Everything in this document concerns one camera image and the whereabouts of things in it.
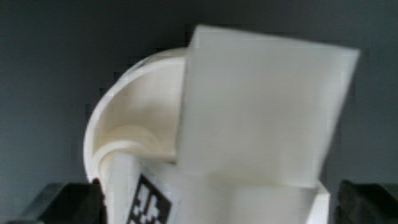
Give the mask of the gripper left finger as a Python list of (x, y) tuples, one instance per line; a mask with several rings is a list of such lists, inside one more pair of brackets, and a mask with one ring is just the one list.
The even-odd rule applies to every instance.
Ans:
[(49, 183), (5, 224), (108, 224), (99, 181)]

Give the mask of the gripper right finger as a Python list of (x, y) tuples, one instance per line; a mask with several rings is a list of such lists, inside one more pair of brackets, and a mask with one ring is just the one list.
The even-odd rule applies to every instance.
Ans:
[(398, 184), (340, 181), (333, 224), (398, 224)]

